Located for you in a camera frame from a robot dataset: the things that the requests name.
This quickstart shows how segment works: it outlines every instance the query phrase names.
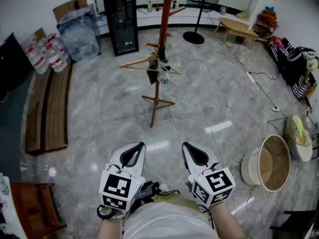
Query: wooden coat rack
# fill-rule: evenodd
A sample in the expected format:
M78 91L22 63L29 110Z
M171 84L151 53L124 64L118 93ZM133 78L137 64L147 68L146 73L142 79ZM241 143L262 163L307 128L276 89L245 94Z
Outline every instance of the wooden coat rack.
M146 59L137 60L137 61L134 61L134 62L123 64L123 65L120 66L120 68L156 71L157 73L159 73L158 70L149 69L149 68L147 68L147 69L138 68L138 67L133 67L133 65L141 64L141 63L149 62L149 61L155 61L159 57L159 55L158 55L159 48L164 48L165 49L166 38L167 37L171 37L171 35L169 33L167 33L168 18L169 18L169 16L171 16L171 15L173 15L173 14L185 9L185 7L183 6L183 7L179 8L179 9L176 9L176 10L170 12L169 11L170 10L170 3L171 3L171 0L164 0L163 13L162 13L162 16L161 16L161 24L160 24L160 32L159 32L159 34L160 34L159 35L159 44L154 44L154 43L147 43L146 44L147 46L154 47L156 54L152 54L151 56L149 56ZM170 68L171 68L169 70L170 74L181 75L181 73L177 69L175 69L173 67L170 67ZM151 128L154 126L156 109L158 109L159 103L164 103L164 104L166 104L166 106L172 106L172 105L175 104L174 102L160 99L159 95L160 95L160 82L157 79L156 80L156 87L155 87L155 97L152 98L152 97L142 96L142 98L149 99L149 100L152 100L154 102L152 120L151 120L151 125L150 125Z

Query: wooden table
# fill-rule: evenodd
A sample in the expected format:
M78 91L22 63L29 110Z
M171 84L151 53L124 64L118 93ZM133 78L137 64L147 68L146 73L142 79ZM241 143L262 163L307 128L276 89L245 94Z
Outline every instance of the wooden table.
M253 40L249 49L251 49L251 47L253 46L254 41L258 39L258 35L253 30L249 30L248 25L246 25L245 23L241 23L228 18L219 18L219 21L220 22L218 24L218 27L216 28L214 33L218 31L218 28L221 24L226 29L226 34L221 45L224 44L228 34L238 35Z

